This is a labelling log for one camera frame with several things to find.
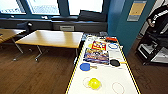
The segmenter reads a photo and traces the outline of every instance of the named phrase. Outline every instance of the desk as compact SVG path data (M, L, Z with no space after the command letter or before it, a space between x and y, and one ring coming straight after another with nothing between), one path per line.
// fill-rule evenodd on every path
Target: desk
M24 32L25 30L18 30L18 29L0 29L0 34L3 34L0 38L0 43L6 41L6 40L9 40L9 39L12 39L12 41L15 43L15 40L13 39L13 37L15 37L16 35ZM19 45L17 45L15 43L16 47L19 49L19 51L21 53L23 53L22 49L20 48Z
M17 34L22 33L24 30L17 30L17 29L0 29L0 34L2 35L2 38L0 38L0 43L12 39Z
M120 47L117 49L109 49L106 46L106 50L113 50L112 53L109 53L109 59L118 59L120 61L119 67L114 67L111 65L96 64L90 63L91 66L97 66L97 69L92 68L89 71L82 71L80 65L85 63L83 61L83 56L85 49L89 48L90 44L93 41L101 41L100 38L88 37L84 43L83 49L81 51L80 57L72 74L69 86L67 88L66 94L138 94L140 93L136 82L132 76L130 68L127 64L127 61L122 55ZM102 86L93 90L86 87L86 79L97 78Z
M42 54L39 48L41 46L53 46L53 47L65 47L65 48L78 48L83 32L64 32L64 31L49 31L49 30L37 30L28 36L16 41L18 44L37 45L40 54Z

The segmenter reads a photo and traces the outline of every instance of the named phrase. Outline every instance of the table leg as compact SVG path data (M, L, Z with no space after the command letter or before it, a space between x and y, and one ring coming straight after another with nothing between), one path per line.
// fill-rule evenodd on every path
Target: table leg
M21 52L21 54L19 54L18 56L16 56L13 61L16 61L17 58L23 54L23 50L20 48L20 46L18 44L15 43L15 40L12 38L12 41L14 42L14 44L16 45L16 47L19 49L19 51Z
M78 49L76 48L75 50L76 50L76 57L75 57L75 60L74 60L74 65L76 64L77 59L78 59Z
M43 52L41 51L41 49L38 45L37 45L37 48L38 48L40 54L35 58L36 62L38 62L38 58L43 54Z

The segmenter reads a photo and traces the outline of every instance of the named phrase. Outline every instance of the black object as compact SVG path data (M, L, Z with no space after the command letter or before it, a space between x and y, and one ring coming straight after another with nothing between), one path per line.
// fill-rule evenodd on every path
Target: black object
M111 64L112 66L116 66L116 67L120 66L119 61L116 60L116 59L112 59L112 60L110 60L110 64Z
M106 14L94 11L80 10L78 21L106 22Z
M23 23L19 23L19 24L17 24L17 29L23 29L23 30L25 30L25 32L23 32L23 33L21 33L21 34L19 34L19 35L16 35L15 37L17 37L17 38L22 38L22 37L24 37L24 36L26 36L26 35L28 35L28 34L30 34L31 32L32 32L32 30L31 30L31 23L30 22L23 22Z

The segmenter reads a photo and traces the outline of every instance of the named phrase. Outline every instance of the wall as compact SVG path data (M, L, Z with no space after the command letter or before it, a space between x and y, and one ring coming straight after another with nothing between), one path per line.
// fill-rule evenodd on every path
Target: wall
M120 44L124 46L123 47L124 54L127 55L143 23L145 22L146 17L148 16L150 10L152 9L155 0L146 0L147 1L146 6L140 16L139 21L136 22L127 21L128 14L130 12L134 0L125 0L124 6L121 6L121 4L117 3L117 1L118 0L111 0L110 8L115 9L117 6L120 6L120 9L122 9L122 7L123 9L122 11L119 10L119 12L113 12L114 9L109 9L108 33L110 36L116 36L118 38Z

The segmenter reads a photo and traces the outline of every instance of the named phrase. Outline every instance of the chair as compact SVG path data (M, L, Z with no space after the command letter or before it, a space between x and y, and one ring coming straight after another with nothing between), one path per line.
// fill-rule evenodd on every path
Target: chair
M24 22L24 23L17 24L17 27L16 27L17 29L24 29L26 31L17 35L16 38L22 38L22 37L30 34L32 32L31 27L32 27L32 24L30 22Z

